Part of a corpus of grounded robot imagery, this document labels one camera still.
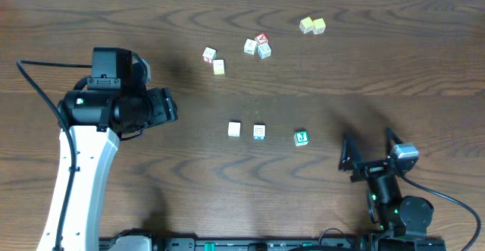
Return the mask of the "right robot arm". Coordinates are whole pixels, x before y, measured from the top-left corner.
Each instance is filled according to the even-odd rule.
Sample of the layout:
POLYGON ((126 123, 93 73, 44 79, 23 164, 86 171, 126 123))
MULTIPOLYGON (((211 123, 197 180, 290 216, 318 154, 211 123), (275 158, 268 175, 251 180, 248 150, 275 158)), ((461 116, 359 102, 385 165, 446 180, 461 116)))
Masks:
POLYGON ((405 143, 386 130, 384 159, 366 162, 361 157, 352 136, 343 135, 343 149, 339 170, 351 172, 351 182, 368 184, 366 200, 371 222, 380 226, 379 231, 361 235, 354 243, 359 250, 445 250, 443 240, 428 237, 434 207, 425 198, 403 196, 398 176, 410 171, 419 158, 411 143, 405 143))

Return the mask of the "green J block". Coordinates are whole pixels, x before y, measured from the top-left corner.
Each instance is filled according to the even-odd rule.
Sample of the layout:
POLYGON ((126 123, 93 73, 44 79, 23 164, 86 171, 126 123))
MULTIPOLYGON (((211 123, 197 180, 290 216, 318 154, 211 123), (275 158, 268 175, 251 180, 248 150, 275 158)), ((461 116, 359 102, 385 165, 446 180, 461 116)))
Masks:
POLYGON ((294 133, 294 142, 296 146, 305 146, 309 143, 309 136, 306 130, 296 131, 294 133))

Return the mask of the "plain white block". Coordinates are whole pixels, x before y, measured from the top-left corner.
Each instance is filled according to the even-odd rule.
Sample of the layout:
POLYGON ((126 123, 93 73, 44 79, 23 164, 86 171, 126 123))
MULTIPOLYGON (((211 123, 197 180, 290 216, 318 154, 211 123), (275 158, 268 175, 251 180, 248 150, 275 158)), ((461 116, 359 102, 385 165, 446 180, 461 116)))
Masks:
POLYGON ((228 123, 228 136, 239 137, 241 131, 241 123, 237 121, 230 121, 228 123))

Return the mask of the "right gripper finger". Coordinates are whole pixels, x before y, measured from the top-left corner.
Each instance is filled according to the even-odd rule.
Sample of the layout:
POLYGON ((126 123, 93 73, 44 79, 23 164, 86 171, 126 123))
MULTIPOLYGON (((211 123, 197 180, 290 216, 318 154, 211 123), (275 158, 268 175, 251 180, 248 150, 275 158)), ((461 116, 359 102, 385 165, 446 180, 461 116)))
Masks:
POLYGON ((387 127, 385 129, 385 134, 387 147, 394 147, 396 144, 402 143, 402 140, 394 133, 394 131, 390 127, 387 127))
POLYGON ((343 147, 340 156, 339 171, 353 171, 361 164, 361 156, 356 142, 349 133, 343 135, 343 147))

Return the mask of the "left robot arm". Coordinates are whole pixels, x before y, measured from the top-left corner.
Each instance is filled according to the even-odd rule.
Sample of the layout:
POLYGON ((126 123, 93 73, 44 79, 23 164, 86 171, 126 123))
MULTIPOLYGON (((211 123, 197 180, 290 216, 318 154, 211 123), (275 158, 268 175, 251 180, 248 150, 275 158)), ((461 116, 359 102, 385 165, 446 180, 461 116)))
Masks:
POLYGON ((168 88, 147 89, 149 65, 135 52, 96 47, 92 73, 55 110, 60 162, 39 250, 97 250, 108 173, 120 142, 177 120, 168 88))

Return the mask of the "blue X block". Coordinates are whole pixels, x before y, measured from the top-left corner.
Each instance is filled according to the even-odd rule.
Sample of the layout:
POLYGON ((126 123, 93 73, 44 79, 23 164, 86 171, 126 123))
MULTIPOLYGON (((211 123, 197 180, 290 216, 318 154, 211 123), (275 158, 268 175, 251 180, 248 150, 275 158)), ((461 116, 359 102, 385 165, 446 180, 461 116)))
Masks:
POLYGON ((264 140, 266 137, 266 126, 263 124, 255 124, 253 126, 253 139, 264 140))

